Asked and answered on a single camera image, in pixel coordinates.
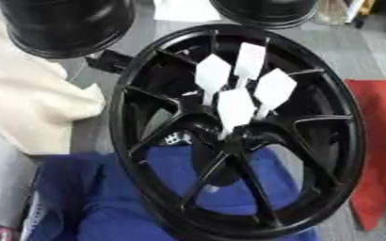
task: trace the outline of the red fabric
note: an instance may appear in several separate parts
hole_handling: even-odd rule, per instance
[[[386,80],[346,82],[362,109],[367,132],[366,165],[351,203],[364,229],[371,230],[386,210]]]

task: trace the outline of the beige fabric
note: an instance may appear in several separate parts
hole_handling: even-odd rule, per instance
[[[15,47],[0,22],[0,133],[28,154],[70,152],[72,122],[101,114],[96,85],[80,89],[60,65]]]

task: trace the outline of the black rim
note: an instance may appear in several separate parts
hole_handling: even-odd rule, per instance
[[[274,68],[289,73],[317,71],[295,74],[298,88],[277,113],[236,129],[227,141],[217,141],[221,126],[215,110],[199,105],[196,97],[182,96],[197,89],[191,83],[194,67],[210,53],[234,64],[242,42],[265,45],[267,39],[268,56],[262,73]],[[142,138],[147,122],[162,108],[172,117]],[[151,146],[181,130],[195,137],[201,147],[211,147],[214,155],[183,197],[163,185],[144,161]],[[239,25],[193,27],[147,47],[115,88],[110,131],[121,164],[147,207],[180,239],[259,240],[303,231],[332,215],[350,196],[362,172],[362,118],[342,80],[301,45],[272,32]],[[250,152],[269,144],[286,147],[305,167],[299,198],[280,210],[272,209],[248,163]],[[199,191],[216,175],[212,172],[224,171],[219,168],[221,164],[235,170],[245,182],[256,200],[255,215],[223,215],[195,205]]]
[[[314,4],[312,8],[309,8],[309,11],[304,12],[299,17],[279,17],[279,18],[268,18],[265,15],[262,15],[260,18],[250,17],[248,14],[240,11],[231,10],[225,8],[220,0],[211,0],[214,7],[225,17],[244,25],[254,26],[254,27],[263,27],[266,29],[282,29],[289,28],[298,25],[302,25],[313,18],[317,12],[317,4]]]

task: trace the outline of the gray floor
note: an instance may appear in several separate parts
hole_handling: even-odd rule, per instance
[[[137,19],[130,32],[111,49],[134,56],[147,44],[170,32],[193,24],[155,21],[151,0],[139,1]],[[386,79],[386,17],[370,17],[363,30],[350,26],[324,26],[307,23],[303,26],[276,31],[302,43],[322,56],[344,78]],[[80,87],[98,83],[109,99],[118,80],[115,74],[95,71],[84,66],[81,59],[62,61],[73,76],[72,81]],[[107,111],[97,119],[76,123],[72,151],[113,151],[107,129]],[[333,217],[317,227],[321,240],[385,240],[386,217],[370,233],[361,232],[348,204]]]

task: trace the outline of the blue cloth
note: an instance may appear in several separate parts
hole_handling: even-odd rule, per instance
[[[179,194],[195,182],[188,147],[157,147],[148,153],[148,163],[163,182]],[[272,205],[282,208],[298,197],[289,172],[269,149],[253,155],[251,165]],[[170,241],[143,209],[115,154],[83,153],[45,158],[36,181],[45,218],[30,235],[30,241]],[[254,213],[254,200],[242,181],[217,192],[202,191],[198,203],[226,214]],[[316,241],[315,231],[285,236],[282,241]]]

